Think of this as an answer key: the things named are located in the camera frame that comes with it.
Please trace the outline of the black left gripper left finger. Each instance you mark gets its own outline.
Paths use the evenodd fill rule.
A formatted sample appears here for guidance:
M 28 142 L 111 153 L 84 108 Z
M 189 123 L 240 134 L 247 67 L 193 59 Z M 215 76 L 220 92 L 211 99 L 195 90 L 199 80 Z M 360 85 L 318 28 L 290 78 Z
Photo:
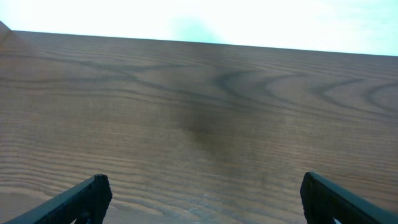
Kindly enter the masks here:
M 6 224 L 102 224 L 112 196 L 108 177 L 96 174 Z

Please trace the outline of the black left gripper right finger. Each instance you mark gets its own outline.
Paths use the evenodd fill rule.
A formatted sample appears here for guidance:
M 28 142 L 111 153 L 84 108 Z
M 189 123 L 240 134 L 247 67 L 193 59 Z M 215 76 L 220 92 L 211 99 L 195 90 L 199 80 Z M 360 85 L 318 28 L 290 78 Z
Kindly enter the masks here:
M 314 172 L 305 173 L 300 196 L 308 224 L 397 223 L 396 215 Z

